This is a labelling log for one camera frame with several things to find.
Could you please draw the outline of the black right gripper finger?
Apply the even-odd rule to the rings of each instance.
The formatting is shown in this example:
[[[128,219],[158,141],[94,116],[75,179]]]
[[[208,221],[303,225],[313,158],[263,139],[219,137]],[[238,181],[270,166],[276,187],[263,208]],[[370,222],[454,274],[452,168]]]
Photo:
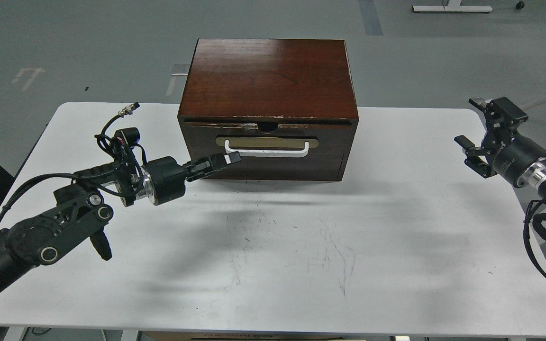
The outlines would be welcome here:
[[[464,164],[487,179],[497,174],[492,168],[492,161],[496,151],[485,145],[477,147],[464,135],[455,136],[454,141],[462,148],[465,155]]]
[[[484,143],[508,143],[518,136],[518,127],[527,122],[529,116],[507,97],[484,100],[473,97],[468,103],[483,113],[485,119]]]

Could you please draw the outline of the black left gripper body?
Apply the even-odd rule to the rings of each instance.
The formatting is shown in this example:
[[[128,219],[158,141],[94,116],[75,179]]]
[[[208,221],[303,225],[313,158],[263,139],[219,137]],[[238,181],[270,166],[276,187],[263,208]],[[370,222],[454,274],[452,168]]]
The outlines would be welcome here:
[[[145,190],[153,205],[159,206],[186,193],[185,181],[189,171],[173,157],[163,157],[143,165]]]

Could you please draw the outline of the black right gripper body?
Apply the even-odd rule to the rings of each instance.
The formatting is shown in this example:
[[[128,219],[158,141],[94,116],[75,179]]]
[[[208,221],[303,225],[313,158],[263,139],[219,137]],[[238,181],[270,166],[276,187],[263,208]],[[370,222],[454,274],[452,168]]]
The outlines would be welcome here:
[[[514,188],[546,181],[546,149],[522,134],[489,134],[489,176],[500,175]]]

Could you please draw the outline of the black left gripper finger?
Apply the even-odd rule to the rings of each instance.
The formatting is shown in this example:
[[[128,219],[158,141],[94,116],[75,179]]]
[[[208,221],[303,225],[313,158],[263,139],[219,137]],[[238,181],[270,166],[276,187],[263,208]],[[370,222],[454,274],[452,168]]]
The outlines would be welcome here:
[[[217,166],[225,165],[227,168],[229,165],[240,162],[240,161],[241,161],[241,155],[238,152],[217,153],[217,154],[212,154],[203,158],[199,158],[197,160],[192,160],[182,165],[182,167],[185,168],[186,171],[188,166],[193,166],[193,165],[217,165]]]
[[[187,171],[187,182],[193,182],[205,177],[208,177],[216,172],[223,170],[226,166],[217,166],[217,165],[193,165],[188,166]]]

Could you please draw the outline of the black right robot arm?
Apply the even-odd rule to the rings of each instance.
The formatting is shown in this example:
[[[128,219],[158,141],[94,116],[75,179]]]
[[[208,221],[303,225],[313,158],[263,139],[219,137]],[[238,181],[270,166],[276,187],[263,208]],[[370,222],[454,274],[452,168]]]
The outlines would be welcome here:
[[[480,146],[464,135],[454,138],[466,156],[464,164],[483,178],[500,175],[514,188],[529,185],[546,201],[546,149],[518,132],[528,115],[506,97],[474,97],[469,103],[483,113],[486,132]],[[546,241],[544,220],[546,214],[537,215],[532,225]]]

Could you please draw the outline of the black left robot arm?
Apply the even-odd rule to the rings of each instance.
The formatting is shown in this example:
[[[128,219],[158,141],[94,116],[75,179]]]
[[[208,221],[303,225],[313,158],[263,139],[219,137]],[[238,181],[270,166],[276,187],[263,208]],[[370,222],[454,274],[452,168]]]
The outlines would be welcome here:
[[[89,239],[104,260],[112,258],[112,250],[104,228],[114,216],[103,193],[121,199],[125,207],[148,198],[158,206],[185,195],[186,183],[219,172],[241,161],[238,151],[227,150],[179,164],[173,157],[141,161],[134,153],[139,148],[140,134],[136,127],[116,130],[108,136],[108,128],[139,108],[139,103],[125,106],[95,135],[98,147],[112,162],[74,173],[46,173],[32,177],[11,194],[2,206],[0,223],[11,207],[31,188],[47,179],[69,179],[70,183],[53,192],[56,205],[43,213],[0,229],[0,293],[29,270],[53,265]]]

